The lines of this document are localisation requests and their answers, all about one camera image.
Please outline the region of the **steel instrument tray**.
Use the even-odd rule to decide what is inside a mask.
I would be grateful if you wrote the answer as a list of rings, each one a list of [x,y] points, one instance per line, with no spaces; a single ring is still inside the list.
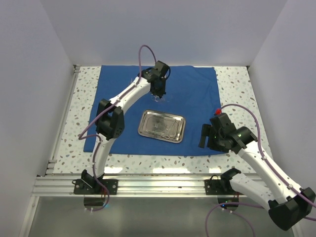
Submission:
[[[138,134],[144,137],[181,143],[186,120],[184,117],[154,110],[145,110],[138,127]]]

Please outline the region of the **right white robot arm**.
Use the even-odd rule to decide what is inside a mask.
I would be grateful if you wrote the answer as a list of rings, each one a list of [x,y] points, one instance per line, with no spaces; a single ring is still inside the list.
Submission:
[[[262,208],[271,220],[287,231],[311,212],[316,194],[291,179],[266,152],[259,138],[247,127],[236,128],[226,113],[220,113],[203,124],[199,147],[228,153],[234,152],[246,161],[264,182],[256,184],[240,170],[231,168],[219,178],[205,180],[207,195],[243,194]]]

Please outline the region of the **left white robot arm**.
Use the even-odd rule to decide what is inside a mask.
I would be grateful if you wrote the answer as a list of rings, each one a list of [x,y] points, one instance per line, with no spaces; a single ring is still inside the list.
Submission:
[[[97,194],[105,188],[101,181],[105,162],[112,145],[124,130],[125,112],[147,93],[159,98],[165,95],[166,80],[170,74],[170,67],[157,61],[154,67],[141,69],[135,80],[120,94],[99,102],[96,118],[79,136],[81,140],[96,137],[91,167],[81,174],[81,180],[90,193]]]

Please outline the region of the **steel surgical scissors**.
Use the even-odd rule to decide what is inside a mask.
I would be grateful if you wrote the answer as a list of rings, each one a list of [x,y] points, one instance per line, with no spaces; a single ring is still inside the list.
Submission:
[[[156,95],[152,95],[152,100],[155,103],[162,103],[162,102],[165,101],[165,98],[164,97],[159,97],[159,96],[156,96]]]

